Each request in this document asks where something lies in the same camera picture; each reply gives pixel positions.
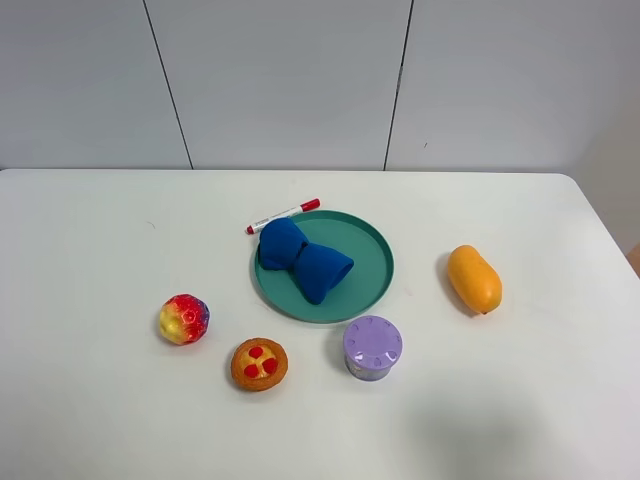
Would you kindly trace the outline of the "purple lidded jar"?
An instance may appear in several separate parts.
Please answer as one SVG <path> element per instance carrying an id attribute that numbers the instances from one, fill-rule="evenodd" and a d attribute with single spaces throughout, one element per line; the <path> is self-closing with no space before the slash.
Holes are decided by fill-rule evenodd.
<path id="1" fill-rule="evenodd" d="M 378 381 L 387 376 L 400 359 L 402 350 L 399 330 L 380 316 L 356 318 L 343 334 L 345 364 L 359 380 Z"/>

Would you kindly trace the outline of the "red white marker pen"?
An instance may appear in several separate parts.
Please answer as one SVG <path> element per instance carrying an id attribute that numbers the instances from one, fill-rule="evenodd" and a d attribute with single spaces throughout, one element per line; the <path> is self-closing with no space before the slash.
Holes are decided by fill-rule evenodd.
<path id="1" fill-rule="evenodd" d="M 321 205 L 321 202 L 318 198 L 309 200 L 305 203 L 302 203 L 296 207 L 292 207 L 290 209 L 284 210 L 282 212 L 279 212 L 277 214 L 271 215 L 269 217 L 266 217 L 262 220 L 259 220 L 255 223 L 249 224 L 246 229 L 245 232 L 248 235 L 254 235 L 256 233 L 259 233 L 261 230 L 264 229 L 264 227 L 277 219 L 281 219 L 281 218 L 290 218 L 296 215 L 299 215 L 301 213 L 306 213 L 308 211 L 313 211 L 315 209 L 318 209 Z"/>

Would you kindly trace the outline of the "teal round plate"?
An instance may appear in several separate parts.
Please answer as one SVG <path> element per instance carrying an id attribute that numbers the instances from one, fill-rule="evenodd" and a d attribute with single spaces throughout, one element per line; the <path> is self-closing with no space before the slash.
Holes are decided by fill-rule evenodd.
<path id="1" fill-rule="evenodd" d="M 378 230 L 356 216 L 331 210 L 303 213 L 293 222 L 311 241 L 353 259 L 354 267 L 321 304 L 313 305 L 304 297 L 293 274 L 268 271 L 253 259 L 254 285 L 270 306 L 297 320 L 333 324 L 363 314 L 382 298 L 393 278 L 394 259 Z"/>

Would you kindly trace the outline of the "toy fruit tart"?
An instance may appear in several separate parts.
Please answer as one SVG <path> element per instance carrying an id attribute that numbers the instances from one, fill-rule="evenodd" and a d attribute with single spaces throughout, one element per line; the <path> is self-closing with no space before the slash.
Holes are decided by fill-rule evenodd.
<path id="1" fill-rule="evenodd" d="M 248 339 L 235 350 L 230 372 L 240 389 L 265 391 L 284 379 L 288 372 L 288 357 L 284 348 L 271 339 Z"/>

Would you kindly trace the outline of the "multicoloured rubber ball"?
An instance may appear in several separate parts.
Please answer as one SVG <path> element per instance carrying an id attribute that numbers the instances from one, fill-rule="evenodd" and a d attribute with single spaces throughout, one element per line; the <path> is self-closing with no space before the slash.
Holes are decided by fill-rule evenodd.
<path id="1" fill-rule="evenodd" d="M 190 294 L 178 294 L 160 309 L 160 335 L 172 344 L 183 346 L 199 341 L 207 332 L 210 311 L 205 302 Z"/>

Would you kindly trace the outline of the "blue folded cloth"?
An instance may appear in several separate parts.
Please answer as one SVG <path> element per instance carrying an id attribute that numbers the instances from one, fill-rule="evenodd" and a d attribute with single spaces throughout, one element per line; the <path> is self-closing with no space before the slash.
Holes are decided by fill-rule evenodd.
<path id="1" fill-rule="evenodd" d="M 268 223 L 260 233 L 258 259 L 266 270 L 287 271 L 306 299 L 318 305 L 354 267 L 345 254 L 311 242 L 290 219 Z"/>

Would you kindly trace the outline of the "orange toy mango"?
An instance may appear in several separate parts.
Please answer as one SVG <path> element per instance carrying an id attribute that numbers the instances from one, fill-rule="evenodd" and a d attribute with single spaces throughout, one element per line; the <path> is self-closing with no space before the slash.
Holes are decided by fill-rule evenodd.
<path id="1" fill-rule="evenodd" d="M 486 315 L 500 306 L 501 279 L 473 246 L 461 245 L 450 253 L 447 275 L 454 291 L 475 314 Z"/>

